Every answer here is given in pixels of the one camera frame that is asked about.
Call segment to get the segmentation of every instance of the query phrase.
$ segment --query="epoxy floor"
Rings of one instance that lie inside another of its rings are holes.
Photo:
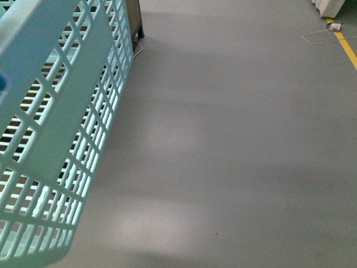
[[[144,51],[51,268],[356,268],[357,72],[301,39],[326,25],[311,1],[141,6]]]

